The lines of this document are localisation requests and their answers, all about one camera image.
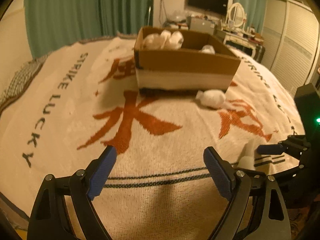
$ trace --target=television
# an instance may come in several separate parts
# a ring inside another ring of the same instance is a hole
[[[228,10],[228,0],[188,0],[188,6],[226,15]]]

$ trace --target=bed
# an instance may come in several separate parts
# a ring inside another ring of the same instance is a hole
[[[65,46],[26,64],[29,74],[17,74],[0,98],[0,192],[16,224],[28,220],[46,174],[69,176],[113,145],[117,162],[93,201],[111,237],[207,239],[227,201],[203,150],[213,146],[237,166],[249,140],[258,146],[304,133],[289,93],[236,49],[242,61],[226,92],[231,109],[205,108],[188,95],[140,95],[134,43],[116,37]],[[272,174],[297,163],[286,154],[256,155],[253,165]]]

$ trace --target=blue gripper pad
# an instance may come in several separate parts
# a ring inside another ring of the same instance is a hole
[[[117,152],[112,146],[108,146],[98,158],[99,164],[90,178],[89,190],[87,193],[87,196],[91,200],[100,195],[104,184],[116,163],[116,158]]]
[[[221,159],[213,147],[207,147],[203,153],[203,160],[220,195],[231,201],[233,189],[236,186],[234,169],[231,164]]]
[[[285,149],[281,144],[259,145],[257,153],[261,155],[281,155]]]

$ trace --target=gray patterned fabric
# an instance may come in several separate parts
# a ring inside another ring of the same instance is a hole
[[[26,62],[23,67],[14,74],[10,85],[0,96],[0,116],[5,108],[15,102],[28,88],[33,78],[40,71],[50,53]]]

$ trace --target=orange chinese character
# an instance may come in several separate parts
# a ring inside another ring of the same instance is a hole
[[[129,60],[126,60],[124,62],[120,62],[121,59],[116,58],[113,61],[113,64],[111,66],[110,72],[108,75],[103,78],[101,81],[99,81],[98,84],[105,82],[109,78],[113,76],[114,79],[123,79],[125,77],[129,77],[132,75],[135,75],[135,64],[134,64],[134,57],[130,58]]]
[[[114,138],[109,141],[101,141],[104,146],[114,146],[117,149],[118,154],[124,153],[129,148],[129,142],[132,136],[131,127],[134,119],[152,135],[163,135],[182,127],[170,122],[161,121],[151,114],[142,112],[142,107],[154,102],[157,98],[145,98],[136,106],[137,96],[138,92],[126,90],[124,91],[124,107],[118,106],[112,111],[106,111],[102,114],[94,115],[93,118],[96,120],[106,118],[108,118],[108,120],[98,132],[96,132],[84,145],[79,146],[77,150],[85,148],[101,139],[113,126],[116,125],[121,114],[123,114],[123,118]]]
[[[262,131],[263,125],[258,120],[258,118],[253,115],[252,111],[254,110],[248,103],[246,103],[241,99],[230,100],[229,102],[232,103],[233,106],[239,106],[244,108],[244,110],[237,111],[237,110],[231,110],[231,109],[223,109],[218,111],[221,117],[221,129],[219,133],[219,139],[226,136],[229,133],[231,125],[234,125],[239,127],[242,130],[248,131],[250,133],[253,133],[255,135],[265,138],[267,142],[270,141],[272,134],[265,135],[263,133]],[[241,121],[241,118],[245,116],[250,117],[258,125],[243,123]]]

